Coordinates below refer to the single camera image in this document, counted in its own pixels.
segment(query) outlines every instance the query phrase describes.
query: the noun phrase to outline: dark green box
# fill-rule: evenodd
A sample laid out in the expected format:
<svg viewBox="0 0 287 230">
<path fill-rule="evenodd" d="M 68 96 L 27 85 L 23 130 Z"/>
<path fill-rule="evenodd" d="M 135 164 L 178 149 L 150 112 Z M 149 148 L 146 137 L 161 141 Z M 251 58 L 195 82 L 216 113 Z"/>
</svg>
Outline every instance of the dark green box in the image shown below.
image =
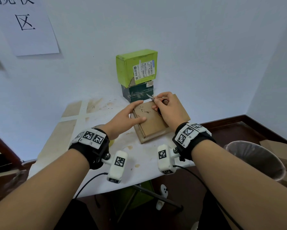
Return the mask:
<svg viewBox="0 0 287 230">
<path fill-rule="evenodd" d="M 135 102 L 137 100 L 147 100 L 150 96 L 153 96 L 153 81 L 148 81 L 145 83 L 141 83 L 138 85 L 129 86 L 125 88 L 123 85 L 122 87 L 122 94 L 123 97 L 126 98 L 130 103 Z"/>
</svg>

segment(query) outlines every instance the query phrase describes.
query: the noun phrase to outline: paper sign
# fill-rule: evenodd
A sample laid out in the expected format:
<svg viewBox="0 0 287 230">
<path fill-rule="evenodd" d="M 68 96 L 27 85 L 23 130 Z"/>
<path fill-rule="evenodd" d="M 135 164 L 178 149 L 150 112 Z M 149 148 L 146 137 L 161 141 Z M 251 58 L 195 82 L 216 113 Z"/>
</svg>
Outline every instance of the paper sign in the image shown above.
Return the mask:
<svg viewBox="0 0 287 230">
<path fill-rule="evenodd" d="M 0 28 L 16 56 L 59 53 L 40 0 L 0 0 Z"/>
</svg>

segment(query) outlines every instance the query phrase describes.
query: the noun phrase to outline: hand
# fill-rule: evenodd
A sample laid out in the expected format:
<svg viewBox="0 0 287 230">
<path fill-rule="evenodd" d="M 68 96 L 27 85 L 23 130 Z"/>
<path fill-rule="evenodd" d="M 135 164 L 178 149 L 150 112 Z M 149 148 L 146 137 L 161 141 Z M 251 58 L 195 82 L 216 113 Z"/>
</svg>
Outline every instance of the hand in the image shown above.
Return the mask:
<svg viewBox="0 0 287 230">
<path fill-rule="evenodd" d="M 131 119 L 129 114 L 132 113 L 133 109 L 137 107 L 139 104 L 142 104 L 143 100 L 138 100 L 136 102 L 132 102 L 122 111 L 113 117 L 107 124 L 98 127 L 102 131 L 105 131 L 109 140 L 116 139 L 121 133 L 129 130 L 136 124 L 143 123 L 146 121 L 146 117 Z"/>
<path fill-rule="evenodd" d="M 168 105 L 162 103 L 163 97 L 169 100 Z M 171 92 L 163 92 L 157 95 L 154 99 L 155 105 L 152 109 L 157 111 L 160 108 L 162 117 L 168 126 L 175 131 L 181 123 L 185 123 L 188 119 L 185 119 L 183 110 L 181 110 L 180 101 Z"/>
</svg>

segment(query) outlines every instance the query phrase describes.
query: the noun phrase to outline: white wall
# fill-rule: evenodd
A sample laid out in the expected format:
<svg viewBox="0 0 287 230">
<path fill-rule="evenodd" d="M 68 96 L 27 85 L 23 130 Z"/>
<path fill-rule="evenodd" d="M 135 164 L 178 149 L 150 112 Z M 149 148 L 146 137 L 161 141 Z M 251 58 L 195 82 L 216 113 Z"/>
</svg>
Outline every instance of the white wall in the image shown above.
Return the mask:
<svg viewBox="0 0 287 230">
<path fill-rule="evenodd" d="M 287 139 L 287 28 L 247 115 Z"/>
<path fill-rule="evenodd" d="M 60 54 L 15 57 L 0 30 L 0 137 L 22 160 L 67 103 L 121 95 L 115 56 L 144 48 L 159 52 L 155 92 L 175 92 L 193 120 L 244 114 L 287 24 L 287 0 L 43 3 Z"/>
</svg>

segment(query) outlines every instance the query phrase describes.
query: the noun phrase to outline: yellow object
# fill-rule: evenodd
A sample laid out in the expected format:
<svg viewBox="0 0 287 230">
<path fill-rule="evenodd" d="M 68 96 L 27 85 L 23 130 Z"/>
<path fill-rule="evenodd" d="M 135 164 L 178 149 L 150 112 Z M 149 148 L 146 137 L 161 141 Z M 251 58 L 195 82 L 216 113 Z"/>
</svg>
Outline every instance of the yellow object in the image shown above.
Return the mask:
<svg viewBox="0 0 287 230">
<path fill-rule="evenodd" d="M 113 139 L 113 140 L 111 140 L 110 142 L 109 142 L 109 145 L 108 145 L 108 147 L 111 147 L 112 146 L 112 144 L 115 142 L 115 140 Z"/>
</svg>

